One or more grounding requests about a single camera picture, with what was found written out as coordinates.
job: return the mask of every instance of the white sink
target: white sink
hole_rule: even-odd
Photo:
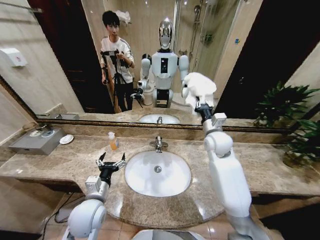
[[[170,197],[188,188],[191,172],[187,163],[173,153],[145,151],[128,161],[125,180],[139,194]]]
[[[162,123],[163,124],[179,124],[180,121],[177,117],[171,116],[168,114],[148,114],[144,115],[139,119],[139,122],[141,123],[150,123],[150,124],[156,124],[159,117],[162,117]]]

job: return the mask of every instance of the granite countertop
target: granite countertop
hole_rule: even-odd
[[[167,114],[175,116],[179,119],[183,125],[200,125],[201,117],[192,115],[189,111],[183,111],[171,108],[160,107],[144,107],[139,109],[133,109],[130,111],[124,111],[115,114],[103,114],[103,113],[77,113],[80,120],[95,120],[95,121],[108,121],[108,122],[127,122],[138,123],[139,119],[148,114]]]
[[[152,151],[147,138],[119,137],[120,147],[111,151],[107,137],[79,136],[59,145],[49,156],[16,154],[0,167],[0,177],[75,182],[85,193],[88,176],[99,175],[95,160],[106,150],[106,161],[127,161],[137,153]],[[184,228],[208,221],[223,207],[212,189],[209,159],[202,141],[166,140],[164,151],[182,157],[192,175],[190,186],[171,197],[151,197],[134,192],[126,183],[125,168],[112,175],[106,201],[109,214],[122,221],[149,228]],[[283,164],[284,147],[235,143],[251,192],[320,196],[320,175],[313,169],[292,169]]]

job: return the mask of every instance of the black hair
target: black hair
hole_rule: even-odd
[[[114,25],[114,26],[120,26],[120,20],[117,14],[115,14],[113,11],[105,11],[102,15],[102,21],[105,27],[107,25]]]

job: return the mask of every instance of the soap bottle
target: soap bottle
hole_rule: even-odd
[[[116,150],[119,147],[119,141],[115,136],[115,133],[110,131],[109,135],[109,143],[112,150]]]

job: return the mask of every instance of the chrome robot head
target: chrome robot head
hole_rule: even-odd
[[[166,17],[161,21],[159,26],[159,40],[161,49],[167,50],[170,48],[171,39],[174,32],[174,25],[172,21]]]

